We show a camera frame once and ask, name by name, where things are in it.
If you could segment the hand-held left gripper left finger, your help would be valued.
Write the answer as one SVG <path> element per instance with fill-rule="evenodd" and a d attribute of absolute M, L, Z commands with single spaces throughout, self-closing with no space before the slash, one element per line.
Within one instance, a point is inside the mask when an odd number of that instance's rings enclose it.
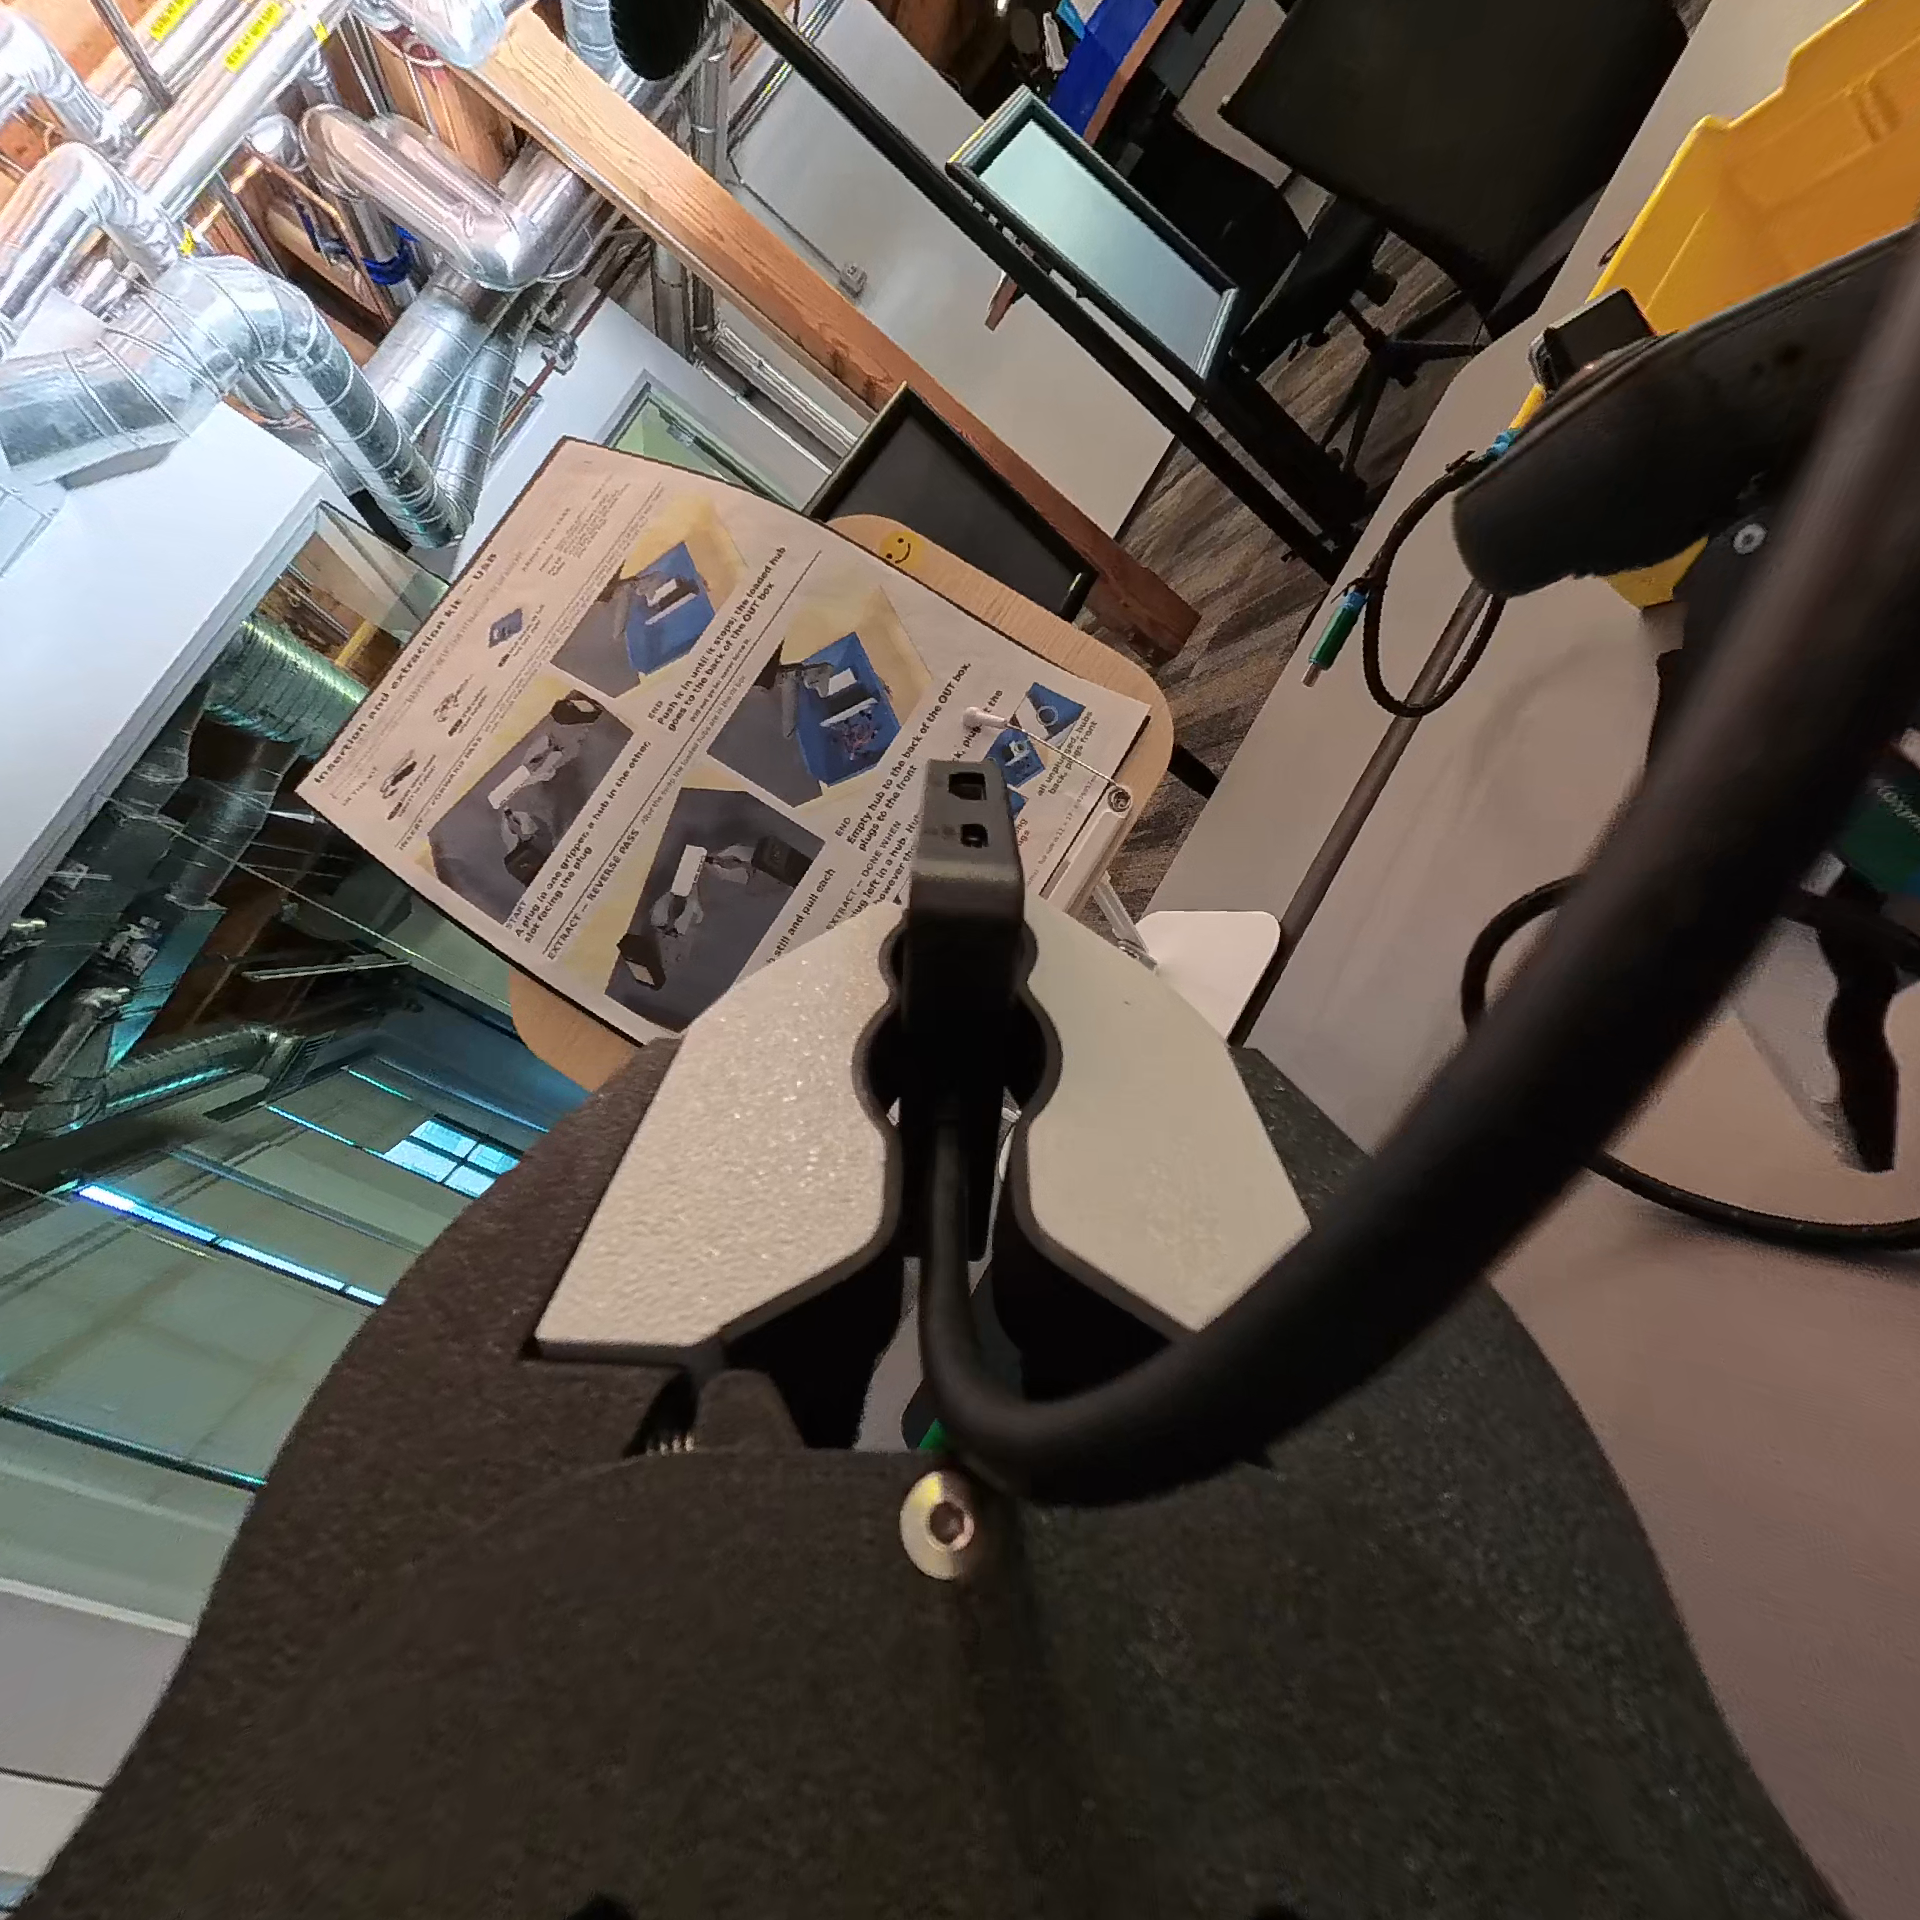
<path fill-rule="evenodd" d="M 886 1255 L 900 1142 L 871 1048 L 900 918 L 849 918 L 684 1036 L 535 1328 L 544 1358 L 714 1363 Z"/>

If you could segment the instruction sheet on stand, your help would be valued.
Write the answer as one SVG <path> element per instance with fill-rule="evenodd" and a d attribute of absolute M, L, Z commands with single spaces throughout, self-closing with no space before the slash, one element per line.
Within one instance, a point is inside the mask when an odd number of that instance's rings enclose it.
<path fill-rule="evenodd" d="M 1164 686 L 1155 686 L 1150 673 L 1123 650 L 1098 640 L 1065 616 L 1056 616 L 1041 605 L 952 556 L 938 542 L 912 533 L 898 521 L 838 516 L 829 526 L 842 540 L 854 540 L 860 549 L 871 552 L 879 563 L 893 565 L 898 576 L 921 582 L 966 611 L 972 621 L 984 621 L 997 633 L 1023 645 L 1028 653 L 1084 682 L 1143 701 L 1145 723 L 1118 771 L 1118 781 L 1126 788 L 1129 800 L 1110 805 L 1118 817 L 1110 827 L 1081 829 L 1065 873 L 1041 890 L 1041 894 L 1051 899 L 1060 910 L 1092 905 L 1098 890 L 1110 883 L 1110 864 L 1126 833 L 1140 822 L 1145 805 L 1170 773 L 1174 713 Z M 617 1077 L 636 1055 L 636 1042 L 623 1040 L 608 1022 L 591 1018 L 586 1008 L 571 1005 L 566 996 L 544 991 L 526 972 L 511 978 L 511 1008 L 523 1045 L 529 1045 L 539 1062 L 586 1092 L 598 1092 Z"/>

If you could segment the thin braided cable green plugs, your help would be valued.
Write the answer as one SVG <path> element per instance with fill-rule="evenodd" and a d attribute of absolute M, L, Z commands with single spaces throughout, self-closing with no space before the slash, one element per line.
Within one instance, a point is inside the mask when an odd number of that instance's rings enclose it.
<path fill-rule="evenodd" d="M 1406 720 L 1406 723 L 1424 723 L 1428 716 L 1435 716 L 1452 701 L 1452 696 L 1467 686 L 1467 679 L 1475 673 L 1483 653 L 1490 650 L 1490 645 L 1502 624 L 1504 598 L 1486 595 L 1483 589 L 1470 584 L 1470 590 L 1463 595 L 1463 601 L 1457 608 L 1457 611 L 1470 611 L 1470 637 L 1467 637 L 1467 647 L 1457 657 L 1457 663 L 1445 673 L 1445 679 L 1435 693 L 1393 696 L 1387 689 L 1386 669 L 1380 669 L 1386 590 L 1391 584 L 1391 568 L 1393 568 L 1405 542 L 1411 540 L 1411 533 L 1417 533 L 1417 526 L 1428 521 L 1428 514 L 1438 511 L 1449 493 L 1460 493 L 1486 468 L 1494 468 L 1514 445 L 1514 438 L 1520 438 L 1520 429 L 1504 429 L 1502 436 L 1494 438 L 1490 448 L 1452 456 L 1452 463 L 1445 468 L 1445 475 L 1435 478 L 1405 507 L 1405 514 L 1391 522 L 1391 529 L 1386 533 L 1386 540 L 1380 540 L 1377 552 L 1369 558 L 1369 565 L 1338 590 L 1335 611 L 1328 615 L 1319 640 L 1311 650 L 1311 665 L 1303 675 L 1306 686 L 1313 686 L 1322 673 L 1328 673 L 1335 665 L 1335 659 L 1343 657 L 1343 650 L 1349 647 L 1349 637 L 1357 633 L 1363 682 L 1369 689 L 1369 698 L 1380 713 L 1387 713 L 1393 720 Z"/>

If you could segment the white stand base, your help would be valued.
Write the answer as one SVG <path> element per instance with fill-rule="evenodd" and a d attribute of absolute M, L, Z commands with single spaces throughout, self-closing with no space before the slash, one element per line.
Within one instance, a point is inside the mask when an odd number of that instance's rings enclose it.
<path fill-rule="evenodd" d="M 1152 970 L 1220 1040 L 1279 949 L 1279 922 L 1267 910 L 1150 910 L 1135 931 Z"/>

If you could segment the black usb hub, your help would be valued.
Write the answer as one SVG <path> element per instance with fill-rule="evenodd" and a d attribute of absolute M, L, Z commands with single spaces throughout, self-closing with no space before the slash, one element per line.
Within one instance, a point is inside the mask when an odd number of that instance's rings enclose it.
<path fill-rule="evenodd" d="M 1024 883 L 997 761 L 930 761 L 900 922 L 905 1092 L 921 1126 L 997 1138 L 1015 1053 Z"/>

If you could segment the yellow plastic bin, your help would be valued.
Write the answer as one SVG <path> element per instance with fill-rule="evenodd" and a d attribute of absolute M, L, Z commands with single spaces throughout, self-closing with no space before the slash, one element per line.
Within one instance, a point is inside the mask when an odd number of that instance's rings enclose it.
<path fill-rule="evenodd" d="M 1480 589 L 1658 605 L 1803 468 L 1917 231 L 1917 5 L 1854 5 L 1783 85 L 1705 119 L 1534 343 L 1514 445 L 1452 498 Z"/>

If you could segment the silver ventilation duct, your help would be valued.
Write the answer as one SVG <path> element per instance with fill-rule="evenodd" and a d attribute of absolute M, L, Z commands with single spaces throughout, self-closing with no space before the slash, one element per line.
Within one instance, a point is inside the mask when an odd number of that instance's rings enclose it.
<path fill-rule="evenodd" d="M 467 507 L 308 295 L 229 254 L 180 263 L 83 351 L 8 355 L 5 478 L 63 484 L 125 455 L 166 450 L 248 374 L 275 376 L 411 542 L 444 549 L 463 536 Z"/>
<path fill-rule="evenodd" d="M 370 199 L 441 267 L 488 290 L 517 295 L 587 264 L 598 195 L 544 146 L 490 184 L 416 121 L 367 121 L 338 104 L 305 111 L 302 145 L 317 180 Z"/>

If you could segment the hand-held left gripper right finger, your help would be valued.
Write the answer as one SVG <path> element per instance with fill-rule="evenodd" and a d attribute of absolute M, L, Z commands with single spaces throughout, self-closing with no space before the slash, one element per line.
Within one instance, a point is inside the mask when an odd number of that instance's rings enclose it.
<path fill-rule="evenodd" d="M 1164 1336 L 1213 1326 L 1311 1236 L 1226 1040 L 1155 972 L 1028 902 L 1041 1082 L 1008 1149 L 1015 1236 Z"/>

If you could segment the black usb hub lead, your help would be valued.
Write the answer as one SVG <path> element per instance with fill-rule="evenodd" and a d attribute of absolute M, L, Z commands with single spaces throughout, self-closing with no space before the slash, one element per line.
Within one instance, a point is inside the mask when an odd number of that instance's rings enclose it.
<path fill-rule="evenodd" d="M 921 1363 L 993 1489 L 1134 1501 L 1220 1474 L 1391 1370 L 1562 1200 L 1718 1014 L 1917 704 L 1917 259 L 1870 313 L 1756 582 L 1549 936 L 1400 1129 L 1232 1311 L 1081 1398 L 984 1364 L 935 1241 Z"/>

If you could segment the printed instruction sheet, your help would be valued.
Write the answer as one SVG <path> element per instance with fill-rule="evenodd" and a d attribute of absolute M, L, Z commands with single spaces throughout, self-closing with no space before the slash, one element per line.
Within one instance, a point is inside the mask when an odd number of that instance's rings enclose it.
<path fill-rule="evenodd" d="M 1166 698 L 894 542 L 566 440 L 302 793 L 627 1045 L 905 902 L 930 761 L 998 768 L 1023 876 L 1069 905 L 1164 781 Z"/>

